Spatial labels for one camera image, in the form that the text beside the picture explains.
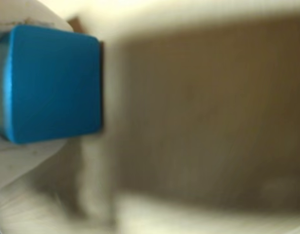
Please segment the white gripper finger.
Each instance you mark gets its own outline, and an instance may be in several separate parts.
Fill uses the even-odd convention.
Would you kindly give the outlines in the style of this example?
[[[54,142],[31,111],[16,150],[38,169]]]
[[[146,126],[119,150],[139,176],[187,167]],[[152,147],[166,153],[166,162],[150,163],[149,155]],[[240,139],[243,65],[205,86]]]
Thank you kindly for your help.
[[[37,0],[0,0],[0,33],[23,24],[73,31],[68,22]]]
[[[0,137],[0,189],[55,155],[65,144],[65,139],[13,144]]]

